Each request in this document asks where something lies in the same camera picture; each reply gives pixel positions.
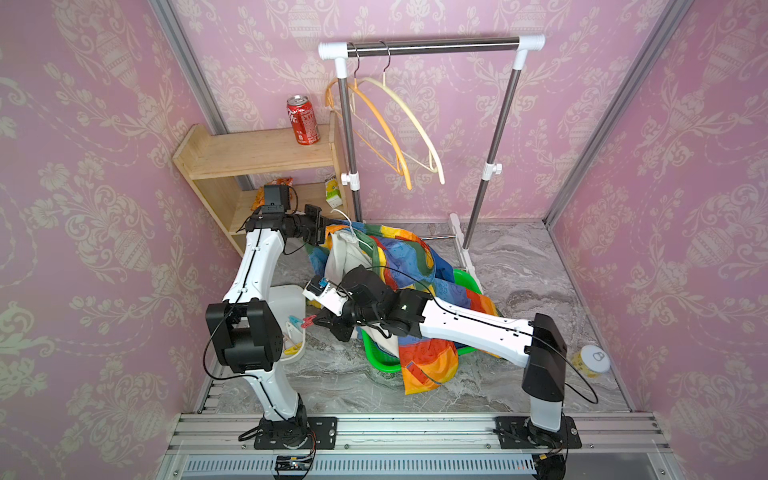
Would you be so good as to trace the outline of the steel clothes rack white joints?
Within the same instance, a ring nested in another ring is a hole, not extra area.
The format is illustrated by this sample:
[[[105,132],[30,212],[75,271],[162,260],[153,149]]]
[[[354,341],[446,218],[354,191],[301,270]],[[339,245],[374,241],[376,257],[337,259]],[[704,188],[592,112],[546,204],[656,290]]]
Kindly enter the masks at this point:
[[[489,151],[480,176],[480,183],[474,199],[470,219],[466,227],[462,227],[457,214],[449,215],[449,224],[452,234],[449,236],[454,241],[461,266],[477,285],[481,282],[476,274],[472,262],[469,246],[479,221],[482,206],[489,188],[490,181],[499,175],[503,166],[497,162],[501,140],[506,123],[511,113],[517,87],[525,67],[528,54],[538,52],[546,45],[546,36],[543,33],[522,34],[514,37],[488,37],[488,38],[450,38],[432,40],[402,40],[379,42],[321,42],[317,52],[324,61],[334,63],[338,91],[341,100],[342,131],[345,140],[345,153],[349,170],[338,176],[344,186],[350,188],[352,193],[352,205],[355,219],[363,220],[361,203],[361,182],[357,165],[356,152],[353,140],[352,107],[350,100],[351,87],[348,78],[355,76],[348,69],[347,62],[350,58],[357,61],[368,57],[385,57],[404,55],[428,55],[428,54],[453,54],[453,53],[480,53],[513,51],[515,58],[512,64],[510,78],[503,100],[501,102],[498,120],[495,126]]]

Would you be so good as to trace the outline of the yellow clothespin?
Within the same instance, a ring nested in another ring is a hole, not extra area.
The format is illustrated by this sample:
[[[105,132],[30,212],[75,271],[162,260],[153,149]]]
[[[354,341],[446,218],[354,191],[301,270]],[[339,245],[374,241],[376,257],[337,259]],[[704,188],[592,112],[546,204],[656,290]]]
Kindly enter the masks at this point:
[[[285,356],[294,356],[294,355],[298,354],[301,351],[302,348],[303,348],[303,344],[299,343],[297,345],[294,345],[292,347],[289,347],[289,348],[285,349],[283,351],[283,354]]]

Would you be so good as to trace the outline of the white wire clothes hanger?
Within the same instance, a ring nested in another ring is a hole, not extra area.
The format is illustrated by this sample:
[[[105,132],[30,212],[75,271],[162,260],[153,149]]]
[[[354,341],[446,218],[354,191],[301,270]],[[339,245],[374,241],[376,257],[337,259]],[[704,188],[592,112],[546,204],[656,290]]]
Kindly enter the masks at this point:
[[[348,216],[346,213],[344,213],[342,210],[338,209],[338,208],[333,208],[333,209],[332,209],[332,212],[335,212],[335,213],[341,214],[341,215],[342,215],[342,217],[343,217],[343,218],[346,220],[346,225],[345,225],[344,227],[342,227],[342,228],[341,228],[341,229],[340,229],[340,230],[337,232],[337,234],[339,235],[339,237],[340,237],[342,240],[346,241],[347,243],[352,243],[352,242],[354,242],[354,243],[356,243],[356,244],[357,244],[357,247],[358,247],[358,248],[360,248],[361,250],[365,250],[365,251],[367,251],[369,254],[373,254],[373,253],[374,253],[374,247],[373,247],[373,246],[371,246],[371,245],[369,245],[368,243],[366,243],[365,241],[361,240],[361,239],[358,237],[358,235],[357,235],[357,231],[356,231],[356,230],[353,228],[353,226],[352,226],[352,221],[351,221],[351,219],[349,218],[349,216]]]

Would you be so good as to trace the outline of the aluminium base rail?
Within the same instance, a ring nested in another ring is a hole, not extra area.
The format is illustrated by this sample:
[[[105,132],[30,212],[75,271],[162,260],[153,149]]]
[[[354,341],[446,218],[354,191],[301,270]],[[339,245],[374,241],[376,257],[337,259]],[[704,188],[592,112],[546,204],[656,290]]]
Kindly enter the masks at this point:
[[[536,446],[498,413],[330,414],[289,449],[247,438],[254,415],[184,414],[160,479],[681,479],[647,413],[573,413],[561,446]]]

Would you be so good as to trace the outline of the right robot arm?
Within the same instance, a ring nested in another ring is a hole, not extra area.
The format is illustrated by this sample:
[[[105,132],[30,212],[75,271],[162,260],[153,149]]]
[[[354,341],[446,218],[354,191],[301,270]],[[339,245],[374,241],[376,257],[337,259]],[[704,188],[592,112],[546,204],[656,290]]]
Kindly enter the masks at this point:
[[[577,431],[563,412],[567,344],[548,315],[510,319],[466,309],[429,291],[394,289],[371,267],[356,267],[334,283],[320,279],[305,289],[322,305],[319,323],[340,341],[356,327],[377,327],[397,337],[446,340],[501,357],[523,369],[522,390],[530,400],[520,439],[538,448],[565,450],[575,446]]]

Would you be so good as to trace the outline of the red soda can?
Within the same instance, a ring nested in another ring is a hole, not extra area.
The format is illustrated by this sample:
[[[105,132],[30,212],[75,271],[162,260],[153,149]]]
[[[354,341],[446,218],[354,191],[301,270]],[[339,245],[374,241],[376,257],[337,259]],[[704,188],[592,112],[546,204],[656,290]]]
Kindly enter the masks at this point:
[[[313,105],[306,95],[293,95],[286,101],[291,127],[298,144],[308,146],[320,141]]]

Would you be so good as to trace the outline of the green white drink carton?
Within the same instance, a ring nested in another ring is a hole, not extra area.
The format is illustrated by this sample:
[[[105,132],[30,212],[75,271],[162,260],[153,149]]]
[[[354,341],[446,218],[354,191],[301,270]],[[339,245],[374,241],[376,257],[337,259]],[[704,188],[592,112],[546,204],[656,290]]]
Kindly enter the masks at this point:
[[[327,178],[324,182],[325,200],[332,209],[338,209],[344,204],[341,189],[336,176]]]

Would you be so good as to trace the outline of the orange snack bag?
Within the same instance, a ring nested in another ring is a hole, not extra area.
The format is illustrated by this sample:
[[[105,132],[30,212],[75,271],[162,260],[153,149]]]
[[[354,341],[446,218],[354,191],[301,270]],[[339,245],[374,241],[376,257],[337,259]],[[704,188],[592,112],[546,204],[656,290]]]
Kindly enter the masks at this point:
[[[268,185],[286,185],[289,188],[292,188],[293,178],[292,177],[277,178],[269,181]],[[252,211],[256,211],[264,205],[264,188],[265,186],[261,186],[256,190],[255,199],[251,206]]]

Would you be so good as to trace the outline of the wooden two-tier shelf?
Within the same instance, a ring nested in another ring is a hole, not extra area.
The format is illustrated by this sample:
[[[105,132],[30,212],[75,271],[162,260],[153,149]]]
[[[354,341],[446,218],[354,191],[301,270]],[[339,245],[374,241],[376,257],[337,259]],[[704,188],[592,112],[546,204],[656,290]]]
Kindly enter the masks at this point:
[[[325,179],[340,175],[346,167],[338,120],[321,124],[319,131],[318,143],[302,146],[289,128],[212,135],[197,124],[172,161],[235,251],[242,254],[245,233],[240,226],[251,214],[256,193],[239,186],[241,177],[269,181],[291,176],[301,207],[310,203],[331,218],[339,216],[325,200]]]

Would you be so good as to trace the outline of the white plastic bin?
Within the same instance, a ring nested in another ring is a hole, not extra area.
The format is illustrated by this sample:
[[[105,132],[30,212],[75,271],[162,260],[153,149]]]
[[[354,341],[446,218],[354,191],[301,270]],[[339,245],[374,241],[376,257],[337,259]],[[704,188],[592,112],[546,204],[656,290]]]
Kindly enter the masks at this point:
[[[298,362],[306,346],[306,329],[302,327],[307,317],[303,289],[297,285],[273,286],[269,290],[268,305],[283,334],[280,363]]]

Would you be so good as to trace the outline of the yellow white round container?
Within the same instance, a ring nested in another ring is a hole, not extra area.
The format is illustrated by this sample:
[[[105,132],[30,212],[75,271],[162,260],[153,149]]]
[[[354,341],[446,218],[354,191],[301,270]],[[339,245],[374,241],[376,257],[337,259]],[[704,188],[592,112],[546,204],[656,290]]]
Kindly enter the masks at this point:
[[[588,378],[598,378],[611,370],[608,354],[597,345],[584,345],[571,359],[573,366]]]

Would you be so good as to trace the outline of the green plastic basket tray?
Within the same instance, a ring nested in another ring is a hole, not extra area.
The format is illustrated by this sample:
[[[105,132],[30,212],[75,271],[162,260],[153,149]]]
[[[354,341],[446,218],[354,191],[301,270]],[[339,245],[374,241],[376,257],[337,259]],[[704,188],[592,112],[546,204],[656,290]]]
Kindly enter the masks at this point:
[[[481,294],[482,289],[478,281],[461,269],[454,270],[454,282],[476,294]],[[365,332],[360,333],[366,358],[371,366],[382,373],[400,373],[401,366],[398,357],[390,355],[381,349],[378,344]]]

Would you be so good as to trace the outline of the rainbow striped jacket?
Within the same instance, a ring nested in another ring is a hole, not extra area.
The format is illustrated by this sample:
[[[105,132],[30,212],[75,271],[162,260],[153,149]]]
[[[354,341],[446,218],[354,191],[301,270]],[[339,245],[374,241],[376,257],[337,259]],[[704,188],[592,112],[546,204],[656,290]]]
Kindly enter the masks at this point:
[[[374,274],[393,288],[429,290],[451,304],[498,315],[492,300],[476,294],[454,282],[454,268],[422,239],[410,231],[352,222],[358,237],[374,247],[369,254],[357,244],[342,240],[337,232],[346,221],[326,228],[325,242],[307,246],[305,251],[314,272],[338,284],[352,268],[371,267]],[[404,393],[428,392],[450,381],[459,368],[457,342],[418,339],[414,337],[385,337],[381,327],[361,327],[385,352],[400,360]]]

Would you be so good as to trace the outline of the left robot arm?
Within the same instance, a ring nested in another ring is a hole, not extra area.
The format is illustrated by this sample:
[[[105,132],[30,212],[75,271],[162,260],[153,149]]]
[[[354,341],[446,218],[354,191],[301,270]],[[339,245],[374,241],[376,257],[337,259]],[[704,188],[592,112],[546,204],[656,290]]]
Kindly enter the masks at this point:
[[[285,254],[286,240],[297,238],[307,245],[317,239],[322,226],[321,210],[309,206],[298,211],[298,194],[287,185],[264,187],[263,204],[240,228],[245,249],[232,286],[219,303],[207,307],[205,321],[210,332],[206,351],[232,371],[217,381],[245,380],[261,403],[258,425],[242,433],[239,440],[252,440],[256,448],[317,449],[306,407],[280,363],[284,352],[283,322],[269,305],[272,279],[278,260]]]

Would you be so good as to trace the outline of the wooden clothes hanger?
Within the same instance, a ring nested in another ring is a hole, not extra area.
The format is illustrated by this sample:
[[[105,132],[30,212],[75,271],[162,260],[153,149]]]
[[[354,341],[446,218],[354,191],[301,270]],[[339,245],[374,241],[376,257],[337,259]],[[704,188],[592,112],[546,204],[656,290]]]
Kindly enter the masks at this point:
[[[445,172],[442,165],[442,161],[429,134],[427,133],[426,129],[423,127],[419,119],[416,117],[416,115],[413,113],[410,106],[402,99],[401,96],[399,96],[393,89],[391,89],[387,85],[386,71],[391,65],[392,50],[390,45],[385,41],[380,41],[379,44],[384,48],[388,58],[388,63],[382,70],[381,79],[377,80],[373,77],[364,77],[359,80],[354,80],[353,86],[355,88],[355,92],[361,95],[362,94],[362,91],[360,90],[361,85],[369,84],[376,87],[381,92],[385,93],[390,98],[390,100],[399,107],[401,112],[404,114],[405,118],[410,123],[411,127],[418,134],[420,140],[426,147],[427,157],[425,161],[422,161],[417,157],[403,151],[402,147],[399,145],[394,135],[394,132],[392,131],[392,128],[387,124],[383,115],[379,112],[377,107],[372,103],[368,104],[368,108],[371,111],[371,113],[374,115],[376,120],[379,122],[379,125],[382,129],[382,134],[380,134],[374,127],[367,126],[367,129],[371,133],[374,133],[376,136],[378,136],[380,140],[382,140],[385,144],[387,144],[392,148],[394,153],[394,159],[390,160],[387,156],[382,154],[376,147],[374,147],[365,138],[365,136],[358,135],[358,137],[363,142],[363,144],[366,145],[367,148],[372,153],[375,154],[375,156],[379,160],[383,161],[396,174],[398,174],[405,180],[406,187],[408,190],[412,189],[412,180],[411,180],[411,174],[410,174],[408,162],[414,163],[417,166],[429,171],[430,173],[436,174],[440,184],[444,185],[446,183],[446,179],[445,179]]]
[[[370,77],[357,79],[356,73],[354,73],[352,83],[349,84],[346,82],[346,80],[348,79],[347,59],[349,58],[347,47],[348,47],[348,44],[346,43],[322,43],[318,47],[318,52],[322,60],[332,60],[334,62],[334,66],[336,70],[336,79],[327,85],[325,90],[324,102],[325,102],[325,106],[332,113],[335,113],[337,115],[341,123],[341,126],[344,129],[344,138],[348,142],[347,154],[349,158],[348,160],[349,165],[352,165],[354,163],[354,160],[353,160],[354,148],[352,146],[352,140],[350,135],[355,134],[384,163],[389,165],[398,175],[400,175],[405,181],[406,188],[408,190],[411,190],[413,188],[413,185],[412,185],[409,166],[406,161],[407,155],[401,149],[401,146],[398,140],[396,139],[391,127],[389,126],[388,122],[384,118],[383,114],[379,111],[377,106],[361,91],[360,85],[363,83],[369,83],[381,89],[384,93],[387,93],[392,98],[393,101],[396,101],[398,103],[398,105],[401,107],[404,113],[409,115],[410,119],[412,120],[412,123],[419,128],[422,134],[424,134],[424,130],[420,126],[420,123],[412,115],[412,111],[410,110],[410,108],[402,101],[402,99],[394,91],[392,91],[389,87],[386,86],[385,74],[382,74],[382,81],[379,82],[378,80]],[[375,117],[376,121],[379,123],[380,129],[383,131],[383,135],[381,135],[377,130],[375,130],[373,127],[369,126],[368,124],[365,124],[365,127],[368,128],[374,134],[378,135],[383,141],[385,141],[388,145],[391,146],[394,152],[393,161],[390,161],[387,157],[385,157],[382,153],[380,153],[362,134],[360,134],[357,130],[354,129],[351,118],[354,117],[360,120],[360,117],[356,114],[355,103],[353,100],[347,100],[348,107],[349,107],[348,111],[346,111],[342,105],[342,100],[345,98],[345,93],[349,93],[349,92],[356,95],[360,100],[364,102],[364,104],[367,106],[371,114]]]

